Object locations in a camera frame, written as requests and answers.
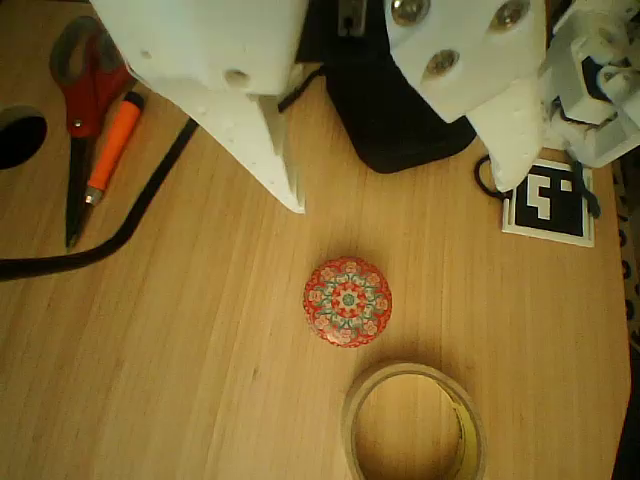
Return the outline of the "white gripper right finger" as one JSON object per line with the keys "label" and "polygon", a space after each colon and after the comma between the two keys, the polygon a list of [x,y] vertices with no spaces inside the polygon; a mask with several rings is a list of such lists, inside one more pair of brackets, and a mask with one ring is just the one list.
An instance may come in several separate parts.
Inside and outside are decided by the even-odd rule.
{"label": "white gripper right finger", "polygon": [[443,121],[469,121],[498,190],[517,187],[542,149],[545,2],[387,1],[384,13],[404,78]]}

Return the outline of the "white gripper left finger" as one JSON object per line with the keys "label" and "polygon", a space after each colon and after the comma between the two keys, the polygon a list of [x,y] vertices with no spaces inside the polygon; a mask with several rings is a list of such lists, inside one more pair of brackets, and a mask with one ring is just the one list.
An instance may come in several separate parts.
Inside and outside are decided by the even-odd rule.
{"label": "white gripper left finger", "polygon": [[295,65],[305,1],[95,1],[129,71],[173,102],[290,211],[305,200],[278,104]]}

